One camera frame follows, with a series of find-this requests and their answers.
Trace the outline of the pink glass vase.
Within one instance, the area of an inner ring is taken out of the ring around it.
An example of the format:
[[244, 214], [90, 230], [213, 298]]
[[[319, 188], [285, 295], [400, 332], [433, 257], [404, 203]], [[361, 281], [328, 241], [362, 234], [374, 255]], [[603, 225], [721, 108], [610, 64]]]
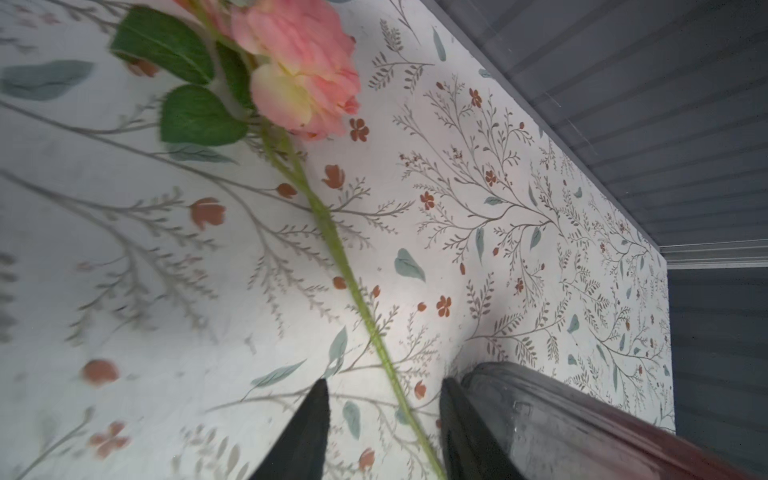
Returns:
[[530, 368], [456, 380], [524, 479], [748, 479], [750, 473]]

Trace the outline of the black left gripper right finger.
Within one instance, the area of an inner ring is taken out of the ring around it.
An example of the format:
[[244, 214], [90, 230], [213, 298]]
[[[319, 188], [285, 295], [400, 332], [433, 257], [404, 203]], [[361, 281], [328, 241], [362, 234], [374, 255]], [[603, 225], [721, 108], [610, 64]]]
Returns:
[[442, 380], [439, 409], [448, 479], [524, 479], [454, 378]]

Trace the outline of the pink yellow rose spray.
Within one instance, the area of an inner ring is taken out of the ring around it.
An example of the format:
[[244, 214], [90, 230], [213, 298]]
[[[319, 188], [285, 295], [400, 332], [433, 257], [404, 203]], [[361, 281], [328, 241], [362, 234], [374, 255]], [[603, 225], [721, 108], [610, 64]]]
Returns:
[[355, 43], [325, 1], [187, 1], [203, 26], [136, 5], [120, 21], [111, 53], [158, 66], [182, 82], [161, 105], [169, 144], [223, 146], [257, 135], [265, 156], [309, 203], [316, 226], [369, 335], [406, 424], [438, 478], [445, 473], [414, 417], [363, 297], [330, 209], [313, 191], [295, 138], [341, 135], [359, 108]]

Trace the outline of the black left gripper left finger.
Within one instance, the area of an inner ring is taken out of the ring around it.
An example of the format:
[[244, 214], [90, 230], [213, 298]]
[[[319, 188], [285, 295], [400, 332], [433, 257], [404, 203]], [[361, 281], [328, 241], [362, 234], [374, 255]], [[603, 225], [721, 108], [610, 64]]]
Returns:
[[249, 479], [322, 479], [329, 427], [328, 385], [319, 379]]

